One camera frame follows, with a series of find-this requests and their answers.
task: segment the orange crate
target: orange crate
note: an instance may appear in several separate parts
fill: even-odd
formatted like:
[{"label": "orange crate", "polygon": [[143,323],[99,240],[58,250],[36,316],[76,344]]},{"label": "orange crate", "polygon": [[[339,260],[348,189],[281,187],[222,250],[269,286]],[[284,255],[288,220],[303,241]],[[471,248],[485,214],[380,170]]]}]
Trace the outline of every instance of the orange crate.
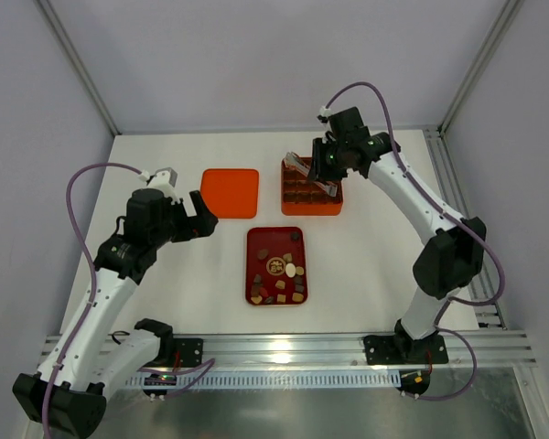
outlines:
[{"label": "orange crate", "polygon": [[[311,165],[311,157],[301,157],[301,160],[307,166]],[[338,183],[338,195],[330,197],[295,169],[286,167],[285,160],[281,162],[281,210],[285,215],[339,215],[343,202],[341,182]]]}]

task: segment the white tabletop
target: white tabletop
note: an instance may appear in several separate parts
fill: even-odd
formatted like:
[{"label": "white tabletop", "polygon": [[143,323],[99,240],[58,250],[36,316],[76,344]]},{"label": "white tabletop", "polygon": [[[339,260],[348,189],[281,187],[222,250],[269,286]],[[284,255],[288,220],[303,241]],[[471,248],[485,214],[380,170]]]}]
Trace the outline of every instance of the white tabletop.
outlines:
[{"label": "white tabletop", "polygon": [[[153,172],[178,172],[178,194],[186,200],[199,189],[208,168],[244,167],[260,172],[258,213],[253,219],[221,219],[215,233],[191,242],[168,244],[117,317],[114,330],[130,330],[145,317],[190,334],[391,331],[406,311],[416,287],[412,267],[421,242],[397,207],[360,175],[343,180],[345,201],[337,217],[286,217],[281,212],[280,163],[287,151],[311,154],[321,133],[237,133],[123,135],[110,161]],[[396,139],[415,171],[437,193],[436,176],[423,132],[397,131]],[[91,226],[94,253],[125,213],[135,175],[106,170]],[[260,226],[297,226],[305,235],[309,299],[299,306],[253,307],[244,299],[246,232]],[[84,260],[75,276],[62,328],[89,282]],[[462,297],[468,298],[466,291]],[[442,326],[478,327],[471,307],[449,307]]]}]

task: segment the red tray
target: red tray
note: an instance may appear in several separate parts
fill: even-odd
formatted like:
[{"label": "red tray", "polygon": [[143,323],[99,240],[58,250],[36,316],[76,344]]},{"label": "red tray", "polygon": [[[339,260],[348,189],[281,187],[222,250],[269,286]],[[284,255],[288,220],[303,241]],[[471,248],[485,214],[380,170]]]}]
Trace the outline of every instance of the red tray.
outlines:
[{"label": "red tray", "polygon": [[[293,241],[293,234],[296,233],[296,240]],[[260,250],[268,250],[268,256],[263,260],[259,260],[258,252]],[[303,291],[299,292],[303,295],[303,299],[299,302],[293,300],[293,294],[297,293],[297,280],[290,278],[285,273],[286,262],[283,256],[291,253],[293,256],[292,263],[296,267],[304,269],[301,278]],[[272,274],[272,270],[279,268],[281,264],[274,262],[282,262],[283,272],[281,274]],[[254,278],[256,275],[261,276],[260,285],[266,290],[267,297],[263,297],[260,304],[252,301],[252,289],[254,286]],[[284,281],[285,288],[279,289],[275,286],[277,281]],[[279,295],[285,297],[284,302],[279,301]],[[303,232],[298,227],[258,227],[248,230],[246,237],[246,301],[254,306],[277,306],[277,305],[301,305],[304,304],[308,297],[307,289],[307,265],[305,259],[305,241],[303,240]],[[269,305],[266,303],[268,297],[273,297],[274,301]]]}]

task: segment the small block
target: small block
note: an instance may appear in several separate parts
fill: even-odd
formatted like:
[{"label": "small block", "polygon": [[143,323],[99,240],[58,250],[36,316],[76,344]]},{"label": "small block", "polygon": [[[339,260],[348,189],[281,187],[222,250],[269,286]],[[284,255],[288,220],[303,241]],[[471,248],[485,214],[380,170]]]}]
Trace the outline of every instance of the small block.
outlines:
[{"label": "small block", "polygon": [[285,273],[289,277],[295,277],[296,274],[296,268],[292,263],[288,263],[285,267]]},{"label": "small block", "polygon": [[259,261],[265,260],[267,256],[268,256],[268,249],[262,249],[256,255]]}]

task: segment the gray wall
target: gray wall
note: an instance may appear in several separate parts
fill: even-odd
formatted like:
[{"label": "gray wall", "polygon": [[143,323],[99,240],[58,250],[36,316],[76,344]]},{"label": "gray wall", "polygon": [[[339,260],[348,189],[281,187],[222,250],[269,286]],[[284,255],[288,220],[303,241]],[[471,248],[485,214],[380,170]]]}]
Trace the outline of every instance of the gray wall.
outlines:
[{"label": "gray wall", "polygon": [[[0,0],[0,438],[18,434],[10,391],[58,330],[79,260],[65,187],[112,143],[30,0]],[[74,194],[86,228],[102,175]]]},{"label": "gray wall", "polygon": [[447,140],[549,384],[549,0],[525,2]]},{"label": "gray wall", "polygon": [[[437,124],[504,0],[51,2],[126,133],[318,127],[355,80]],[[342,103],[382,121],[366,92]]]}]

